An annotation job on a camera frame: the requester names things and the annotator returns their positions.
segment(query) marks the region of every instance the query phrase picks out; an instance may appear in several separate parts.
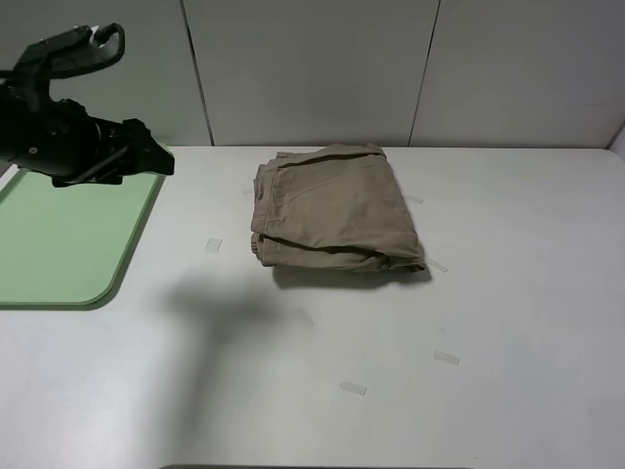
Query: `white table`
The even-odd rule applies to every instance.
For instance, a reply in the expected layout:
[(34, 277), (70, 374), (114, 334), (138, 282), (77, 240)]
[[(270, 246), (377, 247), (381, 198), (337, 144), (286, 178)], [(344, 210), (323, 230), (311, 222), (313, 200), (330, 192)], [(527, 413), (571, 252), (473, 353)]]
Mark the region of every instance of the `white table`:
[(243, 193), (277, 150), (175, 149), (111, 303), (0, 312), (1, 467), (623, 464), (625, 162), (389, 149), (448, 272), (280, 289)]

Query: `robotic arm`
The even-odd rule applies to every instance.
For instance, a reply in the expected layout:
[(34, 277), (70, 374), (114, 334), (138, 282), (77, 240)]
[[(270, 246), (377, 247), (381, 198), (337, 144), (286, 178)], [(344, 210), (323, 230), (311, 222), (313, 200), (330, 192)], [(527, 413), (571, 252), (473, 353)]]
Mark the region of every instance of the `robotic arm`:
[(55, 187), (174, 174), (174, 157), (140, 120), (98, 119), (75, 101), (50, 98), (51, 80), (116, 64), (124, 48), (119, 24), (79, 26), (29, 46), (13, 70), (0, 70), (0, 161), (50, 176)]

